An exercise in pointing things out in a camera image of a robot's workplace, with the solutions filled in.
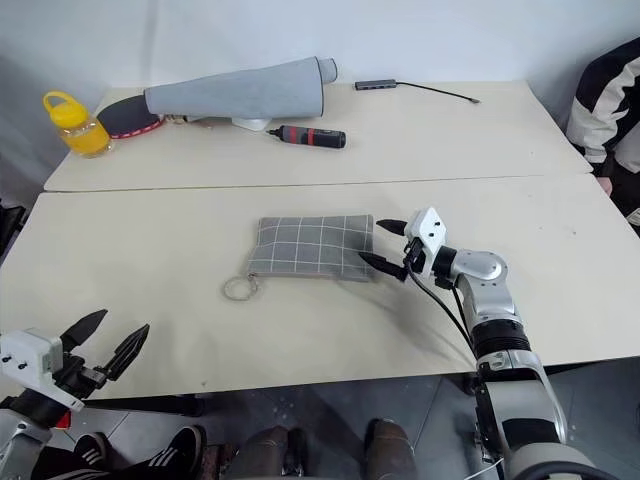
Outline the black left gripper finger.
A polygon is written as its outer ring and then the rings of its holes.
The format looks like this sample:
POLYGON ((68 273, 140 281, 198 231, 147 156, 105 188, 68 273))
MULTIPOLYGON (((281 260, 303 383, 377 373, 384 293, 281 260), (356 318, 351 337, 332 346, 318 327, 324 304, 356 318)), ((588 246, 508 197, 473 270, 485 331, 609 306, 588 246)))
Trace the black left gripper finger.
POLYGON ((60 336, 63 354, 70 354, 76 347, 82 345, 89 339, 97 330, 107 313, 107 309, 92 312, 65 330, 60 336))
POLYGON ((141 352, 149 334, 150 325, 145 324, 127 336, 115 349, 111 360, 104 366, 104 374, 116 381, 141 352))

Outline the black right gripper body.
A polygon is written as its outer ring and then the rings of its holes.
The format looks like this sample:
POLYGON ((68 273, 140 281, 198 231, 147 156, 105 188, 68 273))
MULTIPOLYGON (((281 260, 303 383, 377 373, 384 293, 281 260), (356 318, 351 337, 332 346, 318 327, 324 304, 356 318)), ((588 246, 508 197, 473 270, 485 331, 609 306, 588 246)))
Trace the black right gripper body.
POLYGON ((398 276, 401 282, 407 277, 412 277, 423 273, 426 264, 426 253, 424 244, 419 238, 410 240, 404 249, 405 256, 398 276))

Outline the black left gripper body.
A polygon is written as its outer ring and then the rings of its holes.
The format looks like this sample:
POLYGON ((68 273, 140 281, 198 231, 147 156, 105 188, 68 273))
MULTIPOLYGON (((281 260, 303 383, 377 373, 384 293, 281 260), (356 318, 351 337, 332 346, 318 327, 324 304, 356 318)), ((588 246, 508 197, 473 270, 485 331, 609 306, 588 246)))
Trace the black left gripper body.
POLYGON ((54 384, 75 398, 89 398, 107 383, 111 364, 88 368, 84 358, 64 352, 62 368, 53 374, 54 384))

